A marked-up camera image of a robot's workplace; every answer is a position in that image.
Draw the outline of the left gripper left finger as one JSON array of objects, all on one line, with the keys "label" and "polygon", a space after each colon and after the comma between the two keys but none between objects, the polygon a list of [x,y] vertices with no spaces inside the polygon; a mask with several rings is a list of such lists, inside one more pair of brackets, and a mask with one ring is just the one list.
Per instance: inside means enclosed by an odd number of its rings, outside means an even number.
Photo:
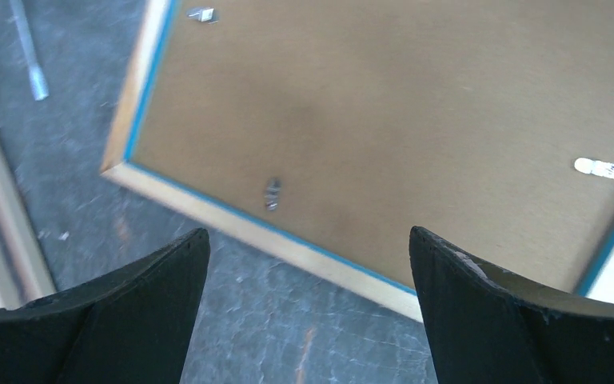
[{"label": "left gripper left finger", "polygon": [[210,257],[192,230],[74,288],[0,309],[0,383],[177,383]]}]

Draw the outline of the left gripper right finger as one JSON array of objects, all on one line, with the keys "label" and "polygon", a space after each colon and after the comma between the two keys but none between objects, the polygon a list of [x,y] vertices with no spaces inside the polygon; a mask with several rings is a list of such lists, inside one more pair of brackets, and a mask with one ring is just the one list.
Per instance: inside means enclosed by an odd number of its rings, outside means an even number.
[{"label": "left gripper right finger", "polygon": [[614,304],[534,282],[430,230],[409,233],[441,383],[614,383]]}]

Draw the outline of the blue picture frame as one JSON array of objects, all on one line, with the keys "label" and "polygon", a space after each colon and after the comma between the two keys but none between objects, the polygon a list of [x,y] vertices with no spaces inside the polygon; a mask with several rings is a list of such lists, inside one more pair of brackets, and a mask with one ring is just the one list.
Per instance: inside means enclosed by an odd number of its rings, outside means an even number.
[{"label": "blue picture frame", "polygon": [[149,1],[101,172],[416,320],[413,226],[614,302],[614,1]]}]

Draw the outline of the yellow handled screwdriver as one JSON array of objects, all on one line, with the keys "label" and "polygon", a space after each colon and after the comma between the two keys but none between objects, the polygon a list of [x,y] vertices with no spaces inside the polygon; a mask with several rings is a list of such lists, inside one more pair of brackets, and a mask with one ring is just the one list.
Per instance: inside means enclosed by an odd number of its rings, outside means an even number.
[{"label": "yellow handled screwdriver", "polygon": [[49,88],[42,67],[38,62],[30,25],[26,17],[25,7],[21,0],[9,0],[19,41],[26,60],[30,80],[31,93],[35,101],[43,101],[49,95]]}]

